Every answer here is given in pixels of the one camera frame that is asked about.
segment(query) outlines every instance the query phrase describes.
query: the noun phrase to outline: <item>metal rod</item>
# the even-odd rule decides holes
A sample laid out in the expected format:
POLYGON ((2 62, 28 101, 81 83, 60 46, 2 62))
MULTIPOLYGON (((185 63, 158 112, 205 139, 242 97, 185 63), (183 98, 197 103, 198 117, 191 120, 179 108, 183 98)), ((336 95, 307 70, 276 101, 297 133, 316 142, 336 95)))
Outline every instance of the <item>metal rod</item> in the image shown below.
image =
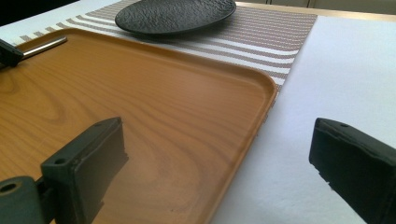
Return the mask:
POLYGON ((66 42, 66 41, 67 41, 67 37, 66 36, 61 36, 61 37, 58 37, 56 39, 53 39, 53 40, 51 40, 50 42, 48 42, 48 43, 46 43, 44 45, 41 45, 41 46, 39 46, 37 48, 30 49, 30 50, 24 52, 22 60, 28 59, 28 58, 30 58, 32 56, 35 56, 35 55, 37 55, 37 54, 39 54, 39 53, 41 53, 43 51, 46 51, 47 49, 52 49, 52 48, 54 48, 54 47, 56 47, 58 45, 61 45, 62 43, 66 42))

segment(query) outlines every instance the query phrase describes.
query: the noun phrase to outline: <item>striped placemat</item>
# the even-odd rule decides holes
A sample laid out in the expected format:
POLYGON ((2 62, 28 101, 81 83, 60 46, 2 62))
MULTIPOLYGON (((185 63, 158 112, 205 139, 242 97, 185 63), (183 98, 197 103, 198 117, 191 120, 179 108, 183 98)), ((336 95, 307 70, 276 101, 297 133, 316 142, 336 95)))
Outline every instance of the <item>striped placemat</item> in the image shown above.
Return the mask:
POLYGON ((271 76, 280 90, 317 18, 317 15, 237 7, 235 13, 224 22, 204 30, 165 39, 146 39, 132 36, 114 22, 117 13, 134 2, 137 0, 122 0, 61 21, 44 30, 21 36, 16 44, 54 30, 79 28, 253 67, 271 76))

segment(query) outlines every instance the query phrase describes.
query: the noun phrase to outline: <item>wood grain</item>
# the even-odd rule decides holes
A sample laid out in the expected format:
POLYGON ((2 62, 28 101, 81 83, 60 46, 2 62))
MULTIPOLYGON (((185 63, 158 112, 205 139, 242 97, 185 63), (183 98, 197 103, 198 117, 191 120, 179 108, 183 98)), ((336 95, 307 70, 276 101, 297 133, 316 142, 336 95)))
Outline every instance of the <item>wood grain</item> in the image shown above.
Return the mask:
POLYGON ((120 116, 130 159, 96 223, 206 223, 276 95, 246 67, 80 30, 0 71, 0 179, 41 176, 44 159, 120 116))

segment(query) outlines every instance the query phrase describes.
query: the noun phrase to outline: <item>white table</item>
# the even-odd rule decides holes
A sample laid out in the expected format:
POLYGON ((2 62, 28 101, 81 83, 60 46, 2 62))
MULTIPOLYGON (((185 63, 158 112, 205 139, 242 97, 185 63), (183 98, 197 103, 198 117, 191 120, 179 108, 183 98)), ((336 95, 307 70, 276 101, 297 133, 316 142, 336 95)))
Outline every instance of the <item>white table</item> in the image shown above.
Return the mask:
MULTIPOLYGON (((0 38, 117 1, 82 0, 0 27, 0 38)), ((396 22, 319 16, 212 222, 364 223, 308 162, 314 122, 336 119, 396 147, 395 96, 396 22)))

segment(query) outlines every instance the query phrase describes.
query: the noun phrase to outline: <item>plate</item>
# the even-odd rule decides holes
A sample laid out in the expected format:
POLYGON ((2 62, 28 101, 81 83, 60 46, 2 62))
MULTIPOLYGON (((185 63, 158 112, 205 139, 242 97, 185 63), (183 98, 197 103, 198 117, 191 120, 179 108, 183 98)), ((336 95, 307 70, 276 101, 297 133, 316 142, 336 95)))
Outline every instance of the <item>plate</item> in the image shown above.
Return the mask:
POLYGON ((123 30, 141 35, 172 35, 206 27, 231 16, 233 0, 142 0, 115 19, 123 30))

